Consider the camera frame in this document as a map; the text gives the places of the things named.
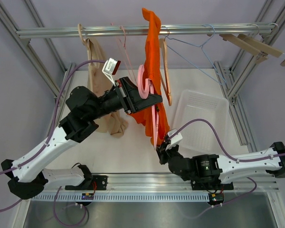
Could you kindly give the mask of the thick pink plastic hanger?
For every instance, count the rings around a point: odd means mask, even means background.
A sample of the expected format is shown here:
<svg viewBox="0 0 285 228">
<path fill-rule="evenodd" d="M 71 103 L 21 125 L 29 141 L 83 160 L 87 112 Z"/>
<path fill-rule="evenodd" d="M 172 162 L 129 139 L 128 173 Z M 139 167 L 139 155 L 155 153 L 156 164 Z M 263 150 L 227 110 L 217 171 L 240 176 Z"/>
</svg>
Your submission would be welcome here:
<svg viewBox="0 0 285 228">
<path fill-rule="evenodd" d="M 154 86 L 152 84 L 152 80 L 145 79 L 143 83 L 143 73 L 144 73 L 144 65 L 140 65 L 138 68 L 138 91 L 139 95 L 142 99 L 147 99 L 149 95 L 154 94 Z M 159 114 L 156 111 L 155 105 L 152 106 L 152 132 L 153 132 L 153 147 L 156 149 L 157 147 L 157 139 L 158 139 L 158 129 L 159 129 Z"/>
</svg>

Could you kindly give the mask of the orange t shirt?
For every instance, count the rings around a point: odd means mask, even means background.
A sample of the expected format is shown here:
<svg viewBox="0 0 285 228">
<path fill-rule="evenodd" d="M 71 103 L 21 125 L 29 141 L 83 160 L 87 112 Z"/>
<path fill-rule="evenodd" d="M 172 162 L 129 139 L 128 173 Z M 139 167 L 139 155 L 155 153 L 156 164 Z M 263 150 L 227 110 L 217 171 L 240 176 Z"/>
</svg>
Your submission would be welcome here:
<svg viewBox="0 0 285 228">
<path fill-rule="evenodd" d="M 149 22 L 149 28 L 145 43 L 145 56 L 144 63 L 143 83 L 145 79 L 152 80 L 154 86 L 154 94 L 161 95 L 161 72 L 160 72 L 160 44 L 159 33 L 161 30 L 161 20 L 151 10 L 142 8 L 143 18 Z M 159 129 L 157 146 L 160 145 L 166 133 L 170 130 L 167 115 L 163 102 L 155 105 L 156 111 L 159 114 Z M 138 124 L 142 124 L 145 127 L 145 135 L 151 138 L 151 144 L 153 145 L 153 132 L 152 132 L 152 106 L 144 109 L 140 112 L 131 114 Z"/>
</svg>

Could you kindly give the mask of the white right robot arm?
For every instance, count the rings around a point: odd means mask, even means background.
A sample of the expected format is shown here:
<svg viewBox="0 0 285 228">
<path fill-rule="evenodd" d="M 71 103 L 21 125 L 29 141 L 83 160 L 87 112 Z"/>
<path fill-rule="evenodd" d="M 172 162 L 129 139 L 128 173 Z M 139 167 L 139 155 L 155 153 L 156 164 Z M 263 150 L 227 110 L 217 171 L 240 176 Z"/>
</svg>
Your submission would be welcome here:
<svg viewBox="0 0 285 228">
<path fill-rule="evenodd" d="M 183 181 L 190 181 L 193 190 L 233 189 L 233 181 L 258 174 L 285 178 L 285 145 L 275 142 L 266 150 L 230 158 L 227 155 L 203 154 L 185 158 L 179 146 L 163 143 L 156 149 L 160 164 Z"/>
</svg>

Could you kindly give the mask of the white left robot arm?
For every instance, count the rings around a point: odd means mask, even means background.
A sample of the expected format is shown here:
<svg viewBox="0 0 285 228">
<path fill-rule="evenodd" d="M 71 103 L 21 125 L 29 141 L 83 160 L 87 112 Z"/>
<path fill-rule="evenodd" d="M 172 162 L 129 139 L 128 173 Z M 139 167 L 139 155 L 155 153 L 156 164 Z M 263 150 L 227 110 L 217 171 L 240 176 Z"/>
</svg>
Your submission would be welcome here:
<svg viewBox="0 0 285 228">
<path fill-rule="evenodd" d="M 116 82 L 100 97 L 84 86 L 74 88 L 66 101 L 70 112 L 50 136 L 22 158 L 6 159 L 1 163 L 10 178 L 8 187 L 11 193 L 27 200 L 43 190 L 59 187 L 87 190 L 92 187 L 94 178 L 86 165 L 58 170 L 46 169 L 46 166 L 96 131 L 99 127 L 95 123 L 97 119 L 121 109 L 129 114 L 137 113 L 162 102 L 162 96 L 155 93 L 141 98 L 138 87 L 128 77 Z"/>
</svg>

